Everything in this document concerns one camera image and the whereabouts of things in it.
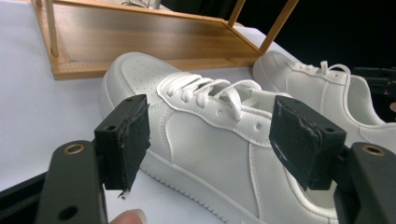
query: sneaker sole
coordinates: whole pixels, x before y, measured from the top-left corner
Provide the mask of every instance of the sneaker sole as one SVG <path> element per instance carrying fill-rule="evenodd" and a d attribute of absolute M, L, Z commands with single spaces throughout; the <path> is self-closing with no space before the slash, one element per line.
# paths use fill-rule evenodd
<path fill-rule="evenodd" d="M 203 179 L 166 161 L 151 150 L 147 151 L 140 169 L 165 186 L 193 199 L 226 223 L 266 224 Z"/>

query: white sneaker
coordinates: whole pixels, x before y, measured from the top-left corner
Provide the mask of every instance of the white sneaker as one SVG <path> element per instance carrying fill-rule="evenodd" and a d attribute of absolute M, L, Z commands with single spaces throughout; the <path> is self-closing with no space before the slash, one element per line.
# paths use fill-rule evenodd
<path fill-rule="evenodd" d="M 253 76 L 264 90 L 286 92 L 340 126 L 348 147 L 368 142 L 396 153 L 396 123 L 378 117 L 366 80 L 350 75 L 346 66 L 321 62 L 317 68 L 269 51 L 254 63 Z"/>
<path fill-rule="evenodd" d="M 274 93 L 128 53 L 104 77 L 103 116 L 141 93 L 149 102 L 151 147 L 141 165 L 148 175 L 227 223 L 337 222 L 332 198 L 322 203 L 330 208 L 312 203 L 271 148 Z"/>

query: sneaker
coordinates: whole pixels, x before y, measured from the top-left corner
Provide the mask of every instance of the sneaker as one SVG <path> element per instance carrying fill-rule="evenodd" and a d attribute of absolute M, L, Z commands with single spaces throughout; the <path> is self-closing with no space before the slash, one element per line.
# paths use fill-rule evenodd
<path fill-rule="evenodd" d="M 264 90 L 286 92 L 340 126 L 348 147 L 367 142 L 396 153 L 396 123 L 375 113 L 366 80 L 350 75 L 346 66 L 321 62 L 318 68 L 269 51 L 254 63 L 253 76 Z"/>
<path fill-rule="evenodd" d="M 262 91 L 253 80 L 231 84 L 127 53 L 104 77 L 103 116 L 142 93 L 148 97 L 151 130 L 141 165 L 146 174 L 227 223 L 337 221 L 332 197 L 308 198 L 271 148 L 275 93 Z"/>

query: finger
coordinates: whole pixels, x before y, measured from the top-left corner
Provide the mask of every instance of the finger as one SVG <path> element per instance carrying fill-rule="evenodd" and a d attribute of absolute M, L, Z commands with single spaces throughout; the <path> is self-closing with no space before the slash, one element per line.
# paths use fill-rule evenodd
<path fill-rule="evenodd" d="M 142 210 L 135 209 L 121 213 L 110 224 L 147 224 L 147 218 Z"/>

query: white surface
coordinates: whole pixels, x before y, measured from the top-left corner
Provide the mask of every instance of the white surface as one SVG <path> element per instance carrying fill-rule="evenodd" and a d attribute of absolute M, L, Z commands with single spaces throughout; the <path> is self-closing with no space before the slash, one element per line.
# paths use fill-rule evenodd
<path fill-rule="evenodd" d="M 47 171 L 52 152 L 74 140 L 93 139 L 101 122 L 101 78 L 54 81 L 30 3 L 0 0 L 0 190 Z M 264 35 L 237 28 L 254 43 Z M 233 80 L 251 78 L 250 68 L 197 72 Z M 109 219 L 142 208 L 149 223 L 223 223 L 198 203 L 139 172 L 127 200 L 106 193 Z"/>

